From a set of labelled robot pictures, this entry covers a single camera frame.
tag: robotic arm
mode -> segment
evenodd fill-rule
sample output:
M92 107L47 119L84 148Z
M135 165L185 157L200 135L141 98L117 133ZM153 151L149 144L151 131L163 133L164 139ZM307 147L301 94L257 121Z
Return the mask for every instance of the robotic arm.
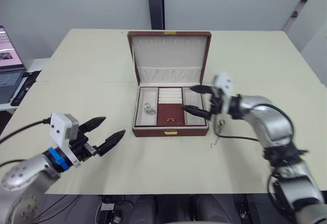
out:
M98 127L105 117L96 117L79 125L70 114L52 114L50 136L58 145L9 170L0 186L0 224L32 223L40 195L54 184L62 172L80 161L111 150L123 138L125 130L114 133L97 146L88 144L84 135Z
M182 108L196 116L210 119L214 116L214 130L217 136L222 125L217 115L228 114L232 119L247 121L254 129L264 149L264 158L269 161L274 177L275 198L269 196L283 216L291 217L296 223L327 223L327 205L293 143L294 127L290 118L272 102L262 96L231 96L232 83L226 73L216 76L213 86L194 86L191 90L211 94L210 112L194 106Z

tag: black cable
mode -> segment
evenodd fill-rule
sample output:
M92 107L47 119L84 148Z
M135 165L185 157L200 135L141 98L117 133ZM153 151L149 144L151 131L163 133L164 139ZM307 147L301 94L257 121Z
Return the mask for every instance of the black cable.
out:
M125 201L126 201L126 196L124 195L124 200L119 204L116 203L116 205L122 205L122 204L124 204Z
M131 200L126 200L125 195L124 195L124 200L121 203L119 203L119 204L115 203L115 204L116 205L123 205L124 203L130 203L132 206L134 206L134 203Z
M252 108L250 108L250 110L252 110L253 108L259 107L259 106L272 108L272 109L276 110L277 112L279 112L282 116L284 116L285 119L287 119L287 121L290 123L291 128L292 128L292 134L290 135L291 141L292 141L293 136L295 134L295 131L294 131L294 125L293 125L293 122L292 122L291 118L282 109L280 109L280 108L278 108L278 107L276 107L276 106L274 106L272 104L268 104L268 103L257 104L255 106L253 106Z
M43 215L44 213L46 213L46 211L48 211L49 209L51 209L53 206L55 206L58 202L60 202L61 200L63 200L65 197L67 196L64 195L63 197L61 197L59 200L55 201L52 205L50 205L46 210L44 210L43 212L41 212L38 216L36 216L33 220L39 218L41 215Z
M116 203L118 201L118 198L115 196L115 199L111 195L103 195L101 198L101 201L105 204L110 204L110 203Z
M64 222L66 223L66 220L68 218L68 216L70 215L71 211L73 210L73 208L75 207L75 205L78 203L78 200L80 200L82 196L80 196L74 203L73 205L70 207L70 209L67 211Z
M35 223L33 223L33 224L38 224L38 223L44 222L44 221L46 221L46 220L50 220L51 218L53 218L53 217L59 215L61 212L63 212L65 209L67 209L70 205L72 205L73 202L75 202L75 201L76 201L80 196L81 196L81 195L78 195L76 198L74 198L74 200L71 201L71 203L70 203L69 205L67 205L65 208L63 208L61 211L59 211L57 214L55 214L55 215L53 215L53 216L51 216L51 217L49 217L49 218L47 218L47 219L44 219L44 220L41 220L41 221L35 222Z
M21 132L23 130L26 130L26 129L30 128L30 127L39 125L41 123L43 123L43 124L50 123L50 120L51 120L51 118L46 118L46 119L40 120L38 122L34 122L34 123L31 123L31 124L29 124L27 126L24 126L24 127L20 128L20 129L18 129L16 131L10 133L9 135L5 136L4 138L0 139L0 144L3 143L5 140L9 139L10 137L12 137L12 136L18 134L19 132Z
M16 162L21 162L21 161L24 161L24 160L26 160L26 159L14 159L14 160L9 160L9 161L6 161L6 162L0 164L0 168L1 168L2 166L7 165L7 164L16 163Z
M244 139L244 140L250 140L250 141L258 141L258 139L251 138L251 137L245 137L245 136L223 136L218 135L221 138L232 138L232 139Z
M273 170L273 172L270 174L268 181L267 181L267 193L268 193L268 197L272 203L272 205L274 206L274 208L277 210L277 212L284 217L286 220L288 220L290 223L295 223L294 220L286 213L285 210L283 210L277 203L275 198L272 196L272 193L269 190L269 186L270 186L270 182L271 179L274 177L274 175L277 172L277 168Z

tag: laptop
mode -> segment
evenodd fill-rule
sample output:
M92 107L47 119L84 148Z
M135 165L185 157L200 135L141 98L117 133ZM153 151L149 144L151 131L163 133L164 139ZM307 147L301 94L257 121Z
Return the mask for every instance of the laptop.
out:
M0 104L10 101L25 72L5 28L0 26Z

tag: jewelry box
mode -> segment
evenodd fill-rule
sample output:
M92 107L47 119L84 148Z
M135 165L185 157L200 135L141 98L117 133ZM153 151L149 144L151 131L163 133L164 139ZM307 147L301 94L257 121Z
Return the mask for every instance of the jewelry box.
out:
M202 84L210 32L131 31L128 41L138 82L133 121L136 137L205 136L204 118L180 106L204 108Z

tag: white wall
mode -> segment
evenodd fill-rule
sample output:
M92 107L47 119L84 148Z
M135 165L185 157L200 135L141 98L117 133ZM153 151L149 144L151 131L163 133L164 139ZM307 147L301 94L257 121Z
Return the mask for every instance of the white wall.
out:
M288 37L325 86L327 86L326 1L308 0L287 31Z
M0 24L23 60L50 57L72 28L151 29L148 0L0 0Z
M166 29L282 30L300 0L165 0Z
M288 29L287 36L301 51L325 23L326 0L308 0Z
M327 86L327 22L317 31L309 43L302 49L301 54L312 70Z

